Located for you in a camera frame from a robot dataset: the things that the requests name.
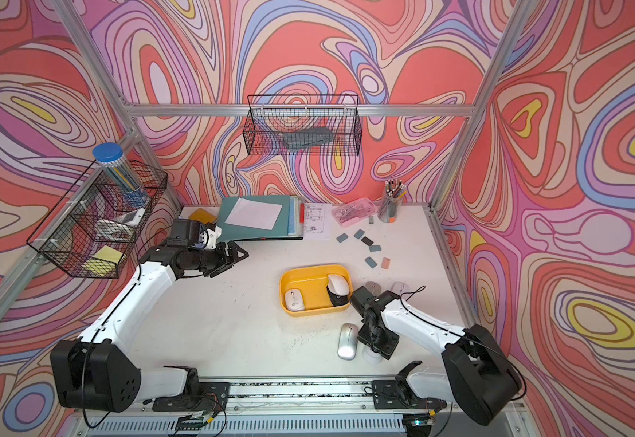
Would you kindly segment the silver grey mouse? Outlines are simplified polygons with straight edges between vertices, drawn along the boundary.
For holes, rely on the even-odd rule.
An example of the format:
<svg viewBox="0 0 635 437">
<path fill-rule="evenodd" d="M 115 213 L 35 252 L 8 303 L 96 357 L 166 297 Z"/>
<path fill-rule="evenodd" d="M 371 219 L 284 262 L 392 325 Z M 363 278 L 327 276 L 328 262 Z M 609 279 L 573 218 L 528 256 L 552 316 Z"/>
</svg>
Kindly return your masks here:
<svg viewBox="0 0 635 437">
<path fill-rule="evenodd" d="M 344 361 L 356 358 L 358 346 L 358 327 L 353 323 L 345 323 L 339 331 L 337 356 Z"/>
</svg>

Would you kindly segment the grey white mouse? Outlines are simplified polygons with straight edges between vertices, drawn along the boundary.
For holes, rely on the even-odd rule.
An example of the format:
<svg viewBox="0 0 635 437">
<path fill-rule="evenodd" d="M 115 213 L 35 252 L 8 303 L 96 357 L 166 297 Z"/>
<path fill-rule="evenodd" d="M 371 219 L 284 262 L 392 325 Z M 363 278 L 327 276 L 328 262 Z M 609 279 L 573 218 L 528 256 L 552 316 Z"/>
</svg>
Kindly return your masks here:
<svg viewBox="0 0 635 437">
<path fill-rule="evenodd" d="M 377 282 L 367 282 L 364 287 L 375 297 L 382 292 L 382 287 Z"/>
</svg>

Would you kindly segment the small white mouse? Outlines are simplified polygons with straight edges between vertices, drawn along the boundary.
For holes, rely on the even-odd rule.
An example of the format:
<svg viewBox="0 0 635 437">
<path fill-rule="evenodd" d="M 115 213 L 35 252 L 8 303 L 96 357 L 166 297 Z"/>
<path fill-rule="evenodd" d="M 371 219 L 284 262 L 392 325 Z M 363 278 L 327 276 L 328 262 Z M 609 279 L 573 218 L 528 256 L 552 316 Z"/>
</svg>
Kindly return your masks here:
<svg viewBox="0 0 635 437">
<path fill-rule="evenodd" d="M 286 309 L 289 312 L 299 312 L 306 309 L 303 294 L 298 289 L 291 289 L 284 294 Z"/>
</svg>

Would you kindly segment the yellow storage box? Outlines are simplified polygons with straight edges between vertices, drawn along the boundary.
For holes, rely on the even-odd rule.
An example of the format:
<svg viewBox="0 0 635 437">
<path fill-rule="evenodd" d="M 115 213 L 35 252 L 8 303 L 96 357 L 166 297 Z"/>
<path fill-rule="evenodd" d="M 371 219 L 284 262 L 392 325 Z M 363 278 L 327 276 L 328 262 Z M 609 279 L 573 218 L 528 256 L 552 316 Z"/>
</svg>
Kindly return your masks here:
<svg viewBox="0 0 635 437">
<path fill-rule="evenodd" d="M 328 298 L 328 275 L 337 274 L 346 278 L 350 286 L 348 304 L 334 307 Z M 306 309 L 299 312 L 289 312 L 286 309 L 284 294 L 291 289 L 302 292 Z M 350 305 L 350 298 L 354 286 L 348 270 L 339 264 L 326 264 L 299 269 L 290 269 L 280 280 L 279 303 L 282 309 L 291 317 L 317 316 L 333 312 L 344 311 Z"/>
</svg>

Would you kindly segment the white mouse with logo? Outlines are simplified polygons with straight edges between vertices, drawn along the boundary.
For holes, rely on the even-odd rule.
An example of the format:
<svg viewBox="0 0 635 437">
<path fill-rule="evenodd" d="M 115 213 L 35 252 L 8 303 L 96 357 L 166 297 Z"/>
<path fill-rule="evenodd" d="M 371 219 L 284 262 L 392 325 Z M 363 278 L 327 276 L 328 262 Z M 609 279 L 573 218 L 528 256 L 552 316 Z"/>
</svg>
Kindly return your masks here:
<svg viewBox="0 0 635 437">
<path fill-rule="evenodd" d="M 371 351 L 370 349 L 364 349 L 362 351 L 362 358 L 370 365 L 378 365 L 384 361 L 384 358 L 379 353 L 375 353 L 375 351 Z"/>
</svg>

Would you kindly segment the white round mouse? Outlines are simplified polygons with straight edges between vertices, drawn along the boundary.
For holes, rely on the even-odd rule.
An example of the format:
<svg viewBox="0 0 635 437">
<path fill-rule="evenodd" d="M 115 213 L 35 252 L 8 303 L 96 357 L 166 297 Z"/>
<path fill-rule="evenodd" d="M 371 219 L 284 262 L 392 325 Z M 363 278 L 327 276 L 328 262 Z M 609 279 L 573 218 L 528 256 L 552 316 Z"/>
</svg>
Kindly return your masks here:
<svg viewBox="0 0 635 437">
<path fill-rule="evenodd" d="M 405 282 L 394 282 L 391 287 L 391 291 L 399 296 L 403 293 L 410 291 L 410 286 Z"/>
</svg>

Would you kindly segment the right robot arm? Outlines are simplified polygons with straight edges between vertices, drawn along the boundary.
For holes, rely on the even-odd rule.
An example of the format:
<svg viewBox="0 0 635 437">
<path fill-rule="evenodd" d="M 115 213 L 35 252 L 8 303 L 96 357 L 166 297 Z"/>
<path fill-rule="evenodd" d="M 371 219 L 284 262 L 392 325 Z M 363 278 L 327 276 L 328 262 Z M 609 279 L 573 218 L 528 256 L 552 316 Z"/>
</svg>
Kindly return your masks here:
<svg viewBox="0 0 635 437">
<path fill-rule="evenodd" d="M 381 359 L 393 356 L 402 337 L 438 355 L 442 371 L 430 371 L 415 360 L 394 378 L 395 396 L 408 407 L 427 399 L 454 402 L 479 425 L 488 425 L 526 393 L 526 382 L 492 334 L 483 326 L 469 328 L 438 320 L 415 308 L 413 291 L 379 296 L 361 287 L 350 297 L 361 316 L 358 341 Z"/>
</svg>

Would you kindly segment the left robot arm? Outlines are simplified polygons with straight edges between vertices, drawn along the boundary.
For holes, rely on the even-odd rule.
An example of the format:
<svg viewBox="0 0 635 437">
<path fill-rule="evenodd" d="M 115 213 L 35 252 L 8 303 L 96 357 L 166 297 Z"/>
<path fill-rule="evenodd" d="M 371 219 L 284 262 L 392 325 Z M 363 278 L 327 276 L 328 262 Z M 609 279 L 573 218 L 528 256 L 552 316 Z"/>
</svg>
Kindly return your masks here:
<svg viewBox="0 0 635 437">
<path fill-rule="evenodd" d="M 58 402 L 82 411 L 121 413 L 135 402 L 200 395 L 198 371 L 164 365 L 144 371 L 129 358 L 142 323 L 175 282 L 215 278 L 249 254 L 224 242 L 222 229 L 197 220 L 175 220 L 169 236 L 148 249 L 124 289 L 75 340 L 51 351 Z"/>
</svg>

